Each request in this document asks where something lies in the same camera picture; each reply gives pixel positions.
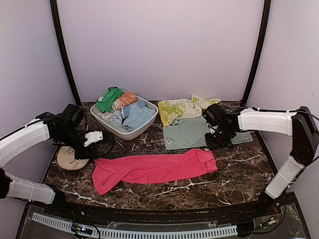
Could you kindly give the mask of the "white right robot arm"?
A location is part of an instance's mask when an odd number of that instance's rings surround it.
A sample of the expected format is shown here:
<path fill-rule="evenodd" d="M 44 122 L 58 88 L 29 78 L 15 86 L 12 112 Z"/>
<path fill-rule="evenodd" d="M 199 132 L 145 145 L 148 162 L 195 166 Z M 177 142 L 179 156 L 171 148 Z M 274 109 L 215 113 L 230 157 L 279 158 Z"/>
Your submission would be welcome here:
<path fill-rule="evenodd" d="M 211 128 L 206 139 L 215 146 L 227 147 L 237 133 L 254 131 L 265 139 L 268 149 L 275 150 L 272 157 L 287 154 L 286 160 L 275 160 L 278 171 L 254 206 L 259 216 L 267 215 L 274 207 L 273 200 L 318 158 L 319 118 L 305 106 L 292 110 L 236 107 L 226 111 L 213 104 L 202 115 Z"/>

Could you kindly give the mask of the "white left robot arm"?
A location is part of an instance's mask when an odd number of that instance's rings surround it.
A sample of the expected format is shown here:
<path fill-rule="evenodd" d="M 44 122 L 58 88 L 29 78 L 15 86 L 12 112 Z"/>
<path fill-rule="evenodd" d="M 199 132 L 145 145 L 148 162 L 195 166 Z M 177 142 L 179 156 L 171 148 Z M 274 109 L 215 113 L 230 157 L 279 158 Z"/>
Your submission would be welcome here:
<path fill-rule="evenodd" d="M 85 114 L 77 106 L 69 104 L 57 115 L 42 113 L 24 126 L 1 137 L 0 197 L 47 204 L 59 217 L 66 217 L 70 213 L 70 205 L 65 202 L 65 194 L 62 191 L 44 183 L 15 177 L 3 168 L 21 153 L 47 140 L 70 146 L 75 150 L 76 159 L 96 159 L 98 155 L 93 144 L 103 139 L 103 133 L 78 129 L 84 117 Z"/>

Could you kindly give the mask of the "pink microfibre towel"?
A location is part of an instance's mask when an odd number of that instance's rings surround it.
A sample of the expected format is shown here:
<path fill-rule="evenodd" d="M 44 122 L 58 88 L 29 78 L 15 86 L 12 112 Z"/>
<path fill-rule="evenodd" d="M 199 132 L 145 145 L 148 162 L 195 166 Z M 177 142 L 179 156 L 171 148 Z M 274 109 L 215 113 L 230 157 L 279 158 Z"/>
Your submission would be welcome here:
<path fill-rule="evenodd" d="M 191 149 L 184 154 L 127 156 L 97 159 L 92 179 L 96 191 L 104 195 L 120 181 L 134 184 L 158 184 L 184 180 L 217 171 L 212 152 Z"/>

